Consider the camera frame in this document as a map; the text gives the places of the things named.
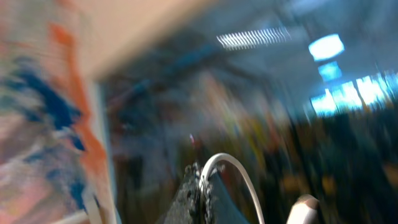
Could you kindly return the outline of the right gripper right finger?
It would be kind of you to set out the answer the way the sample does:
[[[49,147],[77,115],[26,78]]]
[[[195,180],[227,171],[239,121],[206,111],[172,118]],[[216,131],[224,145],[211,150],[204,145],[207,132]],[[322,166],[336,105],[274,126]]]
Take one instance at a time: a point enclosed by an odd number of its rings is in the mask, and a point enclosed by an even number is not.
[[[218,174],[212,174],[208,179],[208,213],[209,223],[213,224],[249,223],[235,206]]]

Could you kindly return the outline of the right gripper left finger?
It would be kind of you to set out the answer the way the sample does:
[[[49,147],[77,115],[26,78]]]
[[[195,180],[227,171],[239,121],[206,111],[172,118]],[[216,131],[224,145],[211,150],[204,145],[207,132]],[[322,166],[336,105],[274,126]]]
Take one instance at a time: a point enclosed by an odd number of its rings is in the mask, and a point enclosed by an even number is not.
[[[199,163],[186,166],[183,180],[170,207],[161,216],[161,224],[213,223],[211,197],[200,190],[200,174]]]

